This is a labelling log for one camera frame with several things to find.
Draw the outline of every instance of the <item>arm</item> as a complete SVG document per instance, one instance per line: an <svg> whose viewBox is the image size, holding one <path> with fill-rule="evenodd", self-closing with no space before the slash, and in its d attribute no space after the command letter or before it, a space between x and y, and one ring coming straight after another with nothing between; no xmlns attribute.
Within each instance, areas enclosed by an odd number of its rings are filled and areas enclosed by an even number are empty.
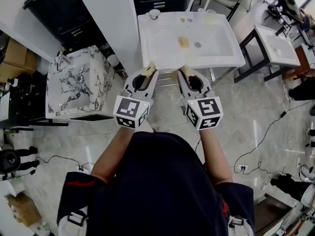
<svg viewBox="0 0 315 236"><path fill-rule="evenodd" d="M213 185L233 182L231 168L213 129L200 131L200 138L206 160L206 168Z"/></svg>
<svg viewBox="0 0 315 236"><path fill-rule="evenodd" d="M95 163L91 175L108 183L122 160L134 133L133 129L121 127L106 150Z"/></svg>

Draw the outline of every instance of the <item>power cord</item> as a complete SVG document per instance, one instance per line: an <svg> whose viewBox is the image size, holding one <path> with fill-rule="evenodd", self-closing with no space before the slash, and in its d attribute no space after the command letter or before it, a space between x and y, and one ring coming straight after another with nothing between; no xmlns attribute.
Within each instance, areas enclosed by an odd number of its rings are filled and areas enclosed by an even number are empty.
<svg viewBox="0 0 315 236"><path fill-rule="evenodd" d="M53 156L51 156L51 157L48 159L48 161L45 161L44 159L40 158L39 156L37 156L37 157L35 158L35 160L36 160L36 159L40 159L40 160L42 160L44 163L49 163L50 160L51 160L53 157L59 157L59 158L62 158L62 159L71 160L71 161L73 161L73 162L76 162L76 163L78 164L78 167L79 167L79 170L80 170L80 171L83 171L83 166L84 166L84 165L87 165L87 164L94 164L94 163L85 163L85 164L83 164L83 165L81 166L78 161L76 161L76 160L74 160L74 159L72 159L72 158L63 157L63 156L59 156L59 155L53 155Z"/></svg>
<svg viewBox="0 0 315 236"><path fill-rule="evenodd" d="M43 161L44 163L47 164L47 163L50 162L50 160L51 160L53 157L58 157L58 158L62 158L62 159L71 160L71 161L73 161L73 162L76 162L76 163L78 164L78 167L79 167L79 170L80 170L80 171L84 171L84 170L83 170L83 167L84 167L85 165L87 165L87 164L92 164L92 165L95 164L95 163L85 163L85 164L83 164L83 165L80 165L80 163L79 163L78 161L76 161L76 160L74 160L74 159L72 159L72 158L68 158L68 157L64 157L64 156L59 156L59 155L53 155L53 156L51 156L51 157L48 159L48 161L45 161L44 159L40 158L39 156L37 156L37 157L35 158L35 160L40 159L41 161ZM37 167L36 167L34 170L32 170L32 171L30 171L29 173L27 173L27 174L23 174L23 175L16 176L16 177L7 178L6 176L3 176L3 177L2 177L2 180L0 180L0 182L1 182L1 181L7 181L7 180L15 179L15 178L19 178L19 177L23 177L23 176L27 176L27 175L34 175L35 172L36 172L36 170L37 170Z"/></svg>
<svg viewBox="0 0 315 236"><path fill-rule="evenodd" d="M30 171L30 172L29 172L29 173L27 173L27 174L23 174L23 175L16 176L16 177L6 178L6 177L4 176L4 177L2 177L2 180L0 180L0 182L2 182L2 181L7 181L7 180L11 180L11 179L15 179L15 178L19 178L19 177L23 177L23 176L27 176L27 175L34 175L34 174L35 174L35 172L36 172L36 169L35 169L35 170Z"/></svg>
<svg viewBox="0 0 315 236"><path fill-rule="evenodd" d="M201 138L199 139L199 141L198 141L198 143L197 143L197 145L196 145L195 153L197 153L197 148L198 148L198 145L199 145L200 141L201 141Z"/></svg>
<svg viewBox="0 0 315 236"><path fill-rule="evenodd" d="M269 125L269 127L268 127L268 129L267 129L267 131L266 131L266 133L265 133L263 139L260 141L260 143L259 143L252 151L247 152L247 153L241 155L241 156L236 160L236 162L235 162L235 164L234 164L234 172L235 172L236 174L239 174L239 173L243 172L243 174L244 174L244 175L247 175L247 176L248 176L249 174L251 174L252 172L256 171L256 170L265 171L265 172L267 172L267 174L275 174L275 173L278 173L278 172L281 172L281 173L285 174L285 173L282 172L282 171L268 172L267 170L262 169L262 168L260 167L261 164L262 164L261 161L258 162L257 168L253 169L252 171L250 171L250 172L247 173L247 174L245 173L244 167L243 167L243 169L241 169L240 172L236 172L236 171L235 171L235 167L236 167L237 162L238 162L243 156L246 156L246 155L248 155L248 154L251 154L255 149L257 149L257 148L259 147L259 145L262 144L262 142L265 140L265 138L266 138L266 136L267 136L267 133L268 133L270 127L271 127L275 122L279 121L281 118L283 118L283 117L284 117L287 113L289 113L290 111L292 111L292 110L294 110L294 109L297 109L297 108L299 108L299 107L302 107L302 106L304 106L304 105L307 105L307 104L309 104L309 103L311 103L311 102L314 102L314 101L315 101L315 100L311 100L311 101L309 101L309 102L307 102L307 103L304 103L304 104L302 104L302 105L299 105L299 106L297 106L297 107L295 107L295 108L291 108L291 109L289 109L288 111L284 111L284 112L280 115L280 117L279 117L277 120L274 120L274 121Z"/></svg>

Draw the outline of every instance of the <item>marble floor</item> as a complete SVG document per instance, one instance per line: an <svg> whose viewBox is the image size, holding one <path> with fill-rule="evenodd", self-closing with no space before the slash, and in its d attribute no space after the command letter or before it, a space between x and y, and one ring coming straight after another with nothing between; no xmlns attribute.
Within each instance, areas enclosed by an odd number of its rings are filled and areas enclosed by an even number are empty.
<svg viewBox="0 0 315 236"><path fill-rule="evenodd" d="M253 0L249 13L242 10L235 13L230 23L238 41L247 36L254 24L263 23L266 7L267 4L262 3L262 0ZM271 22L270 25L276 30L280 27L276 22ZM283 111L304 103L290 103L285 99L281 78L265 83L263 74L256 73L234 84L234 76L235 74L231 73L213 88L216 96L221 99L224 111L216 133L231 167L240 155L251 151L261 141L269 124L279 118ZM148 117L152 128L180 135L195 149L199 134L188 123L180 109L182 103L178 86L156 88L154 101ZM258 149L241 158L238 164L249 165L251 171L261 162L263 169L270 172L281 170L293 176L298 173L298 158L302 163L312 166L312 151L304 148L309 139L305 131L312 123L308 114L310 106L311 104L308 104L297 108L276 122ZM74 158L80 163L95 162L118 130L113 120L70 121L69 127L34 128L33 132L23 131L10 135L16 149L35 146L44 160L52 155L60 155ZM201 160L204 160L202 144L197 147L197 153ZM33 198L43 219L50 224L54 232L57 231L56 217L65 175L73 170L76 170L74 162L53 158L49 164L41 163L35 175L23 177L27 195ZM293 206L295 200L278 189L272 186L267 186L263 191L260 189L267 177L267 173L261 170L256 170L249 176L233 172L235 182L254 189L256 200L268 193Z"/></svg>

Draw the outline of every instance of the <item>red logo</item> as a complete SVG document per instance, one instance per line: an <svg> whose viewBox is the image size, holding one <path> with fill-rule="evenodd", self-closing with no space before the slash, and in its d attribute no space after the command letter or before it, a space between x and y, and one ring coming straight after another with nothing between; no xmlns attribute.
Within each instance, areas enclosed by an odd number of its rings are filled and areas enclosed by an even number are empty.
<svg viewBox="0 0 315 236"><path fill-rule="evenodd" d="M228 217L228 206L225 201L223 201L223 209L222 211L224 212L225 216Z"/></svg>
<svg viewBox="0 0 315 236"><path fill-rule="evenodd" d="M67 186L74 185L77 187L85 187L85 186L93 186L94 183L96 183L95 180L93 180L92 182L89 182L89 183L80 183L79 181L73 181L73 182L68 182Z"/></svg>

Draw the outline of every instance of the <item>cardboard box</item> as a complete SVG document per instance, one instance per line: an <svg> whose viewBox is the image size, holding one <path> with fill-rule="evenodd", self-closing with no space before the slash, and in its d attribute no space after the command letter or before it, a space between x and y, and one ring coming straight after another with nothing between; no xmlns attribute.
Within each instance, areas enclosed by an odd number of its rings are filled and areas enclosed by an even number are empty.
<svg viewBox="0 0 315 236"><path fill-rule="evenodd" d="M8 195L6 199L11 209L13 209L14 213L18 216L18 219L25 226L29 227L41 219L34 201L24 193L20 193L16 197Z"/></svg>
<svg viewBox="0 0 315 236"><path fill-rule="evenodd" d="M0 64L0 82L6 83L8 79L14 79L22 73L32 74L36 66L37 55L11 38Z"/></svg>

